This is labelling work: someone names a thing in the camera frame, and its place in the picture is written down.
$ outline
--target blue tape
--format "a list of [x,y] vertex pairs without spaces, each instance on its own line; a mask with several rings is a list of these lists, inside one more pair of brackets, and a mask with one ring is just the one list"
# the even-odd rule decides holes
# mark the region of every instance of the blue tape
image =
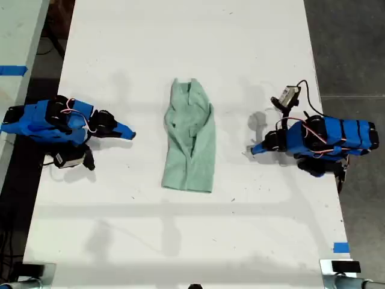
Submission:
[[0,65],[0,76],[24,76],[27,70],[26,66]]
[[334,243],[334,253],[349,253],[349,243]]

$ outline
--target white wire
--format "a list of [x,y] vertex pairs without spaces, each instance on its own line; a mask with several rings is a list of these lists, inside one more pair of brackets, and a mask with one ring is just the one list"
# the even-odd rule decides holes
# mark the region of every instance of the white wire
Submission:
[[83,119],[84,119],[84,122],[85,122],[85,125],[86,125],[88,131],[89,131],[89,132],[92,132],[92,133],[96,132],[96,129],[95,129],[94,131],[91,130],[90,126],[88,125],[88,121],[87,121],[87,119],[85,118],[84,114],[82,114],[82,113],[81,113],[80,111],[78,111],[78,110],[73,110],[72,108],[69,107],[69,102],[70,102],[70,101],[74,101],[74,100],[75,100],[75,98],[68,98],[68,101],[67,101],[67,103],[66,103],[67,108],[61,110],[60,112],[61,112],[61,113],[65,113],[65,114],[69,114],[69,113],[71,113],[71,112],[80,114],[80,115],[83,117]]

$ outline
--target cable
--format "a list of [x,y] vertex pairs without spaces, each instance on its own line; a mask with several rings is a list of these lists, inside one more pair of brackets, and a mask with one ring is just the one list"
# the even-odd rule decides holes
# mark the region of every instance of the cable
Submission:
[[[7,242],[7,239],[8,239],[8,229],[5,230],[5,237],[3,239],[4,241],[2,242],[2,246],[1,246],[2,256],[4,256],[4,249],[5,249],[5,244]],[[0,258],[0,278],[2,278],[3,268],[4,268],[4,258]]]
[[84,114],[82,114],[82,113],[81,113],[80,111],[78,111],[78,110],[73,110],[72,108],[69,107],[69,102],[70,102],[70,101],[74,101],[74,100],[75,100],[75,98],[68,98],[68,101],[67,101],[67,103],[66,103],[67,108],[61,110],[60,112],[61,112],[61,113],[66,113],[66,114],[69,114],[69,113],[71,113],[71,112],[79,113],[79,114],[83,117],[84,122],[85,122],[85,125],[86,125],[88,131],[89,131],[89,132],[92,132],[92,133],[96,132],[96,129],[95,129],[94,131],[92,131],[92,130],[90,129],[90,125],[88,124],[88,120],[87,120],[87,118],[85,117]]
[[13,269],[13,247],[12,247],[12,237],[13,237],[13,218],[11,218],[11,234],[10,234],[10,269],[8,270],[8,280],[10,280],[11,272]]
[[51,49],[46,51],[46,52],[36,53],[36,55],[46,55],[46,54],[50,53],[52,50],[54,50],[54,47],[51,47]]
[[320,113],[318,110],[316,110],[314,108],[314,106],[312,105],[312,103],[310,102],[310,93],[309,93],[309,84],[307,83],[307,80],[306,79],[302,79],[299,83],[297,83],[297,86],[300,86],[301,83],[305,83],[306,85],[306,93],[307,93],[307,102],[309,103],[310,107],[312,108],[313,111],[315,111],[316,113],[318,113],[319,115],[321,116],[325,116],[325,117],[329,117],[323,113]]
[[303,123],[305,123],[305,121],[303,119],[297,119],[296,117],[289,117],[289,116],[286,116],[286,117],[282,117],[277,123],[276,123],[276,130],[278,130],[278,123],[280,123],[283,119],[294,119],[294,120],[299,120],[302,122],[302,126],[304,128],[306,128],[306,131],[310,131],[313,135],[315,135],[317,138],[319,138],[320,141],[322,141],[324,144],[327,144],[327,141],[324,140],[322,137],[320,137],[314,130],[312,130],[311,128],[309,128],[308,126],[304,125]]

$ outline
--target dark floor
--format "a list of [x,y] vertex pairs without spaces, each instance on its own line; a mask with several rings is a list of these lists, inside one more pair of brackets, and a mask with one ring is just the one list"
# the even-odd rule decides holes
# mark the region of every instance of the dark floor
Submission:
[[321,94],[385,95],[385,1],[304,1]]
[[[324,112],[370,120],[377,125],[380,140],[384,139],[385,0],[304,1]],[[50,47],[49,41],[42,39],[39,51]],[[37,56],[28,99],[57,91],[61,65],[55,50]],[[361,262],[363,277],[381,281],[385,281],[384,165],[381,145],[367,156],[352,158],[340,196],[352,257]],[[23,201],[26,216],[32,212],[31,196]],[[17,226],[15,254],[24,250],[27,227],[28,222]]]

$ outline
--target green cloth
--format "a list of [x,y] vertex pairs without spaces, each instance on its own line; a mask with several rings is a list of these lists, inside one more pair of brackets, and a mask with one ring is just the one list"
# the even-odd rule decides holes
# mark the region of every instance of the green cloth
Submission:
[[165,115],[169,148],[162,186],[210,193],[215,166],[214,108],[196,79],[174,80]]

